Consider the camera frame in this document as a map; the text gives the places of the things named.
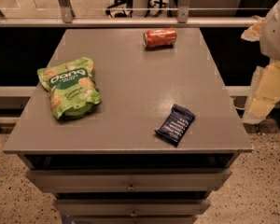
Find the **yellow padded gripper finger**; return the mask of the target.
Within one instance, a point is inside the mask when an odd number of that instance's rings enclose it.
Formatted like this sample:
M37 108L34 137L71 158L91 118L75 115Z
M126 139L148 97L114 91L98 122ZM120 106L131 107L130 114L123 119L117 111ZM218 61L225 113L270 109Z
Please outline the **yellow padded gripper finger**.
M261 18L260 16L254 16L254 19L256 22L244 30L241 34L241 38L245 41L256 42L260 40L264 18Z
M259 124L280 101L280 61L258 66L252 76L245 101L243 123Z

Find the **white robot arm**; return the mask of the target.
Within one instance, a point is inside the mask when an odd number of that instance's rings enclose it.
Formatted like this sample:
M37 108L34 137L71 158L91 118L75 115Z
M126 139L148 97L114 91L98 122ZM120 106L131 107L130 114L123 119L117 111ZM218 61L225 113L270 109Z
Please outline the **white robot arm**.
M243 123L259 124L280 102L280 0L261 19L246 29L241 38L258 41L260 52L270 58L265 67L253 73L250 93L245 101Z

